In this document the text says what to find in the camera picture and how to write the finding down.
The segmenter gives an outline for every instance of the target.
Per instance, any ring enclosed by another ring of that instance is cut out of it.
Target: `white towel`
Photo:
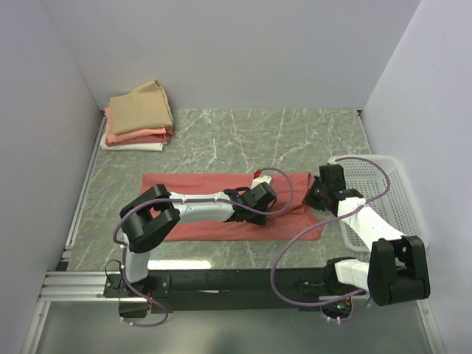
[[[108,146],[106,142],[106,134],[108,132],[108,124],[106,123],[105,133],[100,140],[100,148],[104,151],[117,151],[117,150],[135,150],[135,151],[162,151],[166,143],[163,142],[148,142],[146,144],[127,144],[127,145],[115,145]]]

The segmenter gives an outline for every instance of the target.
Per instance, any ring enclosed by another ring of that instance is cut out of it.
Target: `floor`
[[[369,153],[356,110],[177,110],[176,135],[163,153],[98,151],[77,221],[70,271],[99,271],[119,249],[118,211],[139,194],[144,173],[251,173],[275,166],[318,173],[331,156]],[[329,212],[315,212],[319,220]],[[150,268],[268,268],[286,241],[164,242]],[[344,245],[337,223],[321,240],[299,241],[281,267],[324,266],[334,257],[366,260]]]

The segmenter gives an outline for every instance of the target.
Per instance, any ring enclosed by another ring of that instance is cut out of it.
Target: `folded towel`
[[[111,145],[106,144],[106,135],[105,132],[102,135],[100,140],[100,148],[104,151],[115,151],[115,150],[135,150],[135,151],[162,151],[166,142],[154,142],[154,143],[145,143],[145,144],[125,144],[125,145]]]
[[[284,214],[268,217],[265,226],[251,223],[221,223],[202,221],[175,226],[166,236],[166,241],[184,240],[290,240],[299,232],[318,222],[311,208],[302,203],[313,177],[308,172],[290,173],[294,185],[291,208]],[[166,175],[147,173],[142,177],[141,193],[154,184],[164,184],[167,190],[182,194],[212,194],[226,188],[250,187],[252,175],[233,173]],[[289,190],[285,178],[274,175],[272,187],[277,193],[277,202],[272,211],[282,209],[288,202]],[[302,240],[317,240],[322,228],[308,232]]]
[[[149,135],[162,135],[162,134],[173,134],[172,127],[169,128],[154,128],[154,129],[139,129],[137,131],[130,131],[129,133],[124,133],[120,135],[113,134],[113,117],[111,116],[110,107],[105,108],[106,120],[109,126],[108,132],[106,134],[106,141],[108,145],[111,145],[115,142],[124,142],[129,139],[137,138],[140,136],[149,136]]]
[[[172,114],[164,88],[150,81],[129,94],[110,99],[113,111],[113,134],[120,135],[139,129],[172,126]]]

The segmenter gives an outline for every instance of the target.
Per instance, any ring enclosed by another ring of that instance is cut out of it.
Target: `pink towel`
[[[215,240],[290,240],[307,227],[319,222],[311,208],[302,203],[313,177],[308,172],[290,173],[294,184],[294,199],[291,208],[283,215],[269,217],[265,226],[251,223],[221,223],[202,221],[177,225],[165,238],[166,241],[215,241]],[[142,177],[141,193],[154,184],[164,184],[168,191],[181,194],[212,194],[226,188],[250,187],[252,175],[215,173],[165,175],[147,173]],[[277,193],[277,202],[272,211],[280,210],[290,195],[285,178],[275,175],[272,187]],[[318,240],[322,228],[319,227],[302,237],[302,240]]]
[[[169,128],[153,128],[153,129],[139,129],[137,131],[130,131],[120,135],[112,133],[113,119],[111,116],[111,108],[105,108],[105,115],[108,124],[106,135],[106,144],[108,146],[124,145],[124,144],[145,144],[148,142],[167,142],[173,134],[172,127]]]

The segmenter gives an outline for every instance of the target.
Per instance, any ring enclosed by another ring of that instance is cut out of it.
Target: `white enclosure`
[[[445,346],[472,352],[471,18],[468,0],[2,1],[1,352],[20,352],[60,259],[99,109],[151,79],[173,108],[364,110],[431,231]]]

